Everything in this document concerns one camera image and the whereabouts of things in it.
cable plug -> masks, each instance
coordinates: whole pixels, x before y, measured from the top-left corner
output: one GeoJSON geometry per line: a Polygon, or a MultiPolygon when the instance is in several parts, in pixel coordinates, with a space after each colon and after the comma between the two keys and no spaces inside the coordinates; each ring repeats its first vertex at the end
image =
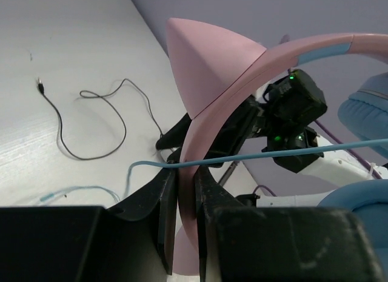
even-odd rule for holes
{"type": "Polygon", "coordinates": [[[40,78],[38,78],[36,85],[38,87],[40,94],[44,95],[44,86],[40,78]]]}

gray background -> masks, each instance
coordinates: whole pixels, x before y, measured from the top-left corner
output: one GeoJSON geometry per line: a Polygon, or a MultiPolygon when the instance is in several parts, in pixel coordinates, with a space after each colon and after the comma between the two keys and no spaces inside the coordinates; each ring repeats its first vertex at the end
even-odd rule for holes
{"type": "MultiPolygon", "coordinates": [[[[288,33],[292,39],[322,33],[388,33],[388,0],[133,0],[165,48],[166,20],[194,19],[219,25],[273,47],[288,33]]],[[[320,119],[338,138],[356,141],[337,118],[347,96],[368,77],[386,72],[384,64],[362,56],[322,59],[302,66],[324,90],[329,111],[320,119]]],[[[248,140],[242,153],[259,152],[264,139],[248,140]]],[[[370,149],[358,149],[369,161],[387,161],[370,149]]],[[[276,166],[271,159],[246,161],[256,181],[278,195],[319,193],[332,185],[276,166]]]]}

black cable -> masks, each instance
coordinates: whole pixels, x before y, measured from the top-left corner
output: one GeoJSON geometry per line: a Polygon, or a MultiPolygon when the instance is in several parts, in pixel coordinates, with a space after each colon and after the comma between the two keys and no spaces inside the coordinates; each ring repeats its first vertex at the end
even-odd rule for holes
{"type": "Polygon", "coordinates": [[[148,108],[150,110],[150,116],[151,116],[151,119],[153,120],[153,122],[156,124],[156,126],[158,127],[159,129],[159,132],[160,134],[162,135],[162,130],[159,126],[159,124],[156,122],[156,119],[155,117],[153,116],[153,113],[152,113],[152,109],[151,109],[151,103],[150,103],[150,100],[148,98],[148,96],[131,80],[129,79],[123,79],[122,82],[120,83],[120,85],[112,92],[112,93],[109,93],[109,94],[106,94],[106,95],[99,95],[95,92],[92,92],[92,91],[88,91],[88,90],[82,90],[80,91],[79,95],[80,97],[82,98],[85,98],[85,99],[95,99],[95,98],[99,98],[99,99],[102,99],[104,100],[112,109],[113,111],[116,112],[116,114],[119,116],[121,122],[122,122],[122,126],[124,127],[124,136],[122,137],[122,140],[121,142],[119,143],[119,145],[111,150],[109,153],[106,153],[104,155],[101,155],[101,156],[94,156],[94,157],[91,157],[91,158],[83,158],[83,157],[80,157],[80,156],[77,156],[75,155],[65,144],[65,141],[63,139],[63,120],[62,120],[62,116],[61,116],[61,113],[59,112],[58,108],[56,108],[56,106],[51,102],[51,100],[48,99],[48,97],[45,95],[44,93],[44,86],[43,86],[43,83],[41,82],[40,79],[38,79],[38,90],[40,92],[40,94],[43,96],[43,98],[53,107],[54,111],[56,112],[57,116],[58,116],[58,119],[59,119],[59,139],[61,140],[61,144],[63,145],[63,147],[65,148],[65,150],[67,151],[67,153],[69,153],[69,155],[71,155],[72,157],[80,160],[80,161],[91,161],[91,160],[94,160],[94,159],[102,159],[102,158],[105,158],[107,156],[110,156],[111,154],[115,153],[121,146],[122,144],[124,143],[126,137],[127,137],[127,126],[122,118],[122,116],[120,115],[120,113],[117,111],[117,109],[115,108],[115,106],[113,106],[108,100],[106,100],[105,98],[108,98],[109,96],[112,96],[114,95],[121,87],[122,85],[128,81],[129,83],[131,83],[137,90],[138,92],[140,92],[147,100],[148,102],[148,108]]]}

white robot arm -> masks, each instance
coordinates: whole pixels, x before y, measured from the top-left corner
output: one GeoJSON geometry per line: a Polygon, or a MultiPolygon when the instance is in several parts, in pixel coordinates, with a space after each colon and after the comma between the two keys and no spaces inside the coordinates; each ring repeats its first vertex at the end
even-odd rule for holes
{"type": "MultiPolygon", "coordinates": [[[[316,137],[320,147],[329,146],[332,143],[321,135],[316,137]]],[[[385,167],[373,166],[382,179],[388,179],[388,170],[385,167]]],[[[302,175],[310,175],[328,181],[338,187],[355,182],[373,179],[372,171],[367,170],[360,162],[345,150],[325,152],[323,158],[299,172],[302,175]]],[[[312,195],[297,196],[260,196],[257,200],[257,207],[294,207],[294,206],[316,206],[330,192],[312,195]]]]}

blue stripe on headband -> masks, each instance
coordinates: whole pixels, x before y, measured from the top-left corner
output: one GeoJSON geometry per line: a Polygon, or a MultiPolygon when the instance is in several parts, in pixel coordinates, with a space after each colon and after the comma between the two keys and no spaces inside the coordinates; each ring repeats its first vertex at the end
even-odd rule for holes
{"type": "Polygon", "coordinates": [[[335,44],[330,47],[323,47],[321,49],[312,50],[311,52],[303,53],[298,57],[298,64],[302,65],[316,59],[323,59],[330,56],[344,55],[350,49],[351,42],[348,44],[335,44]]]}

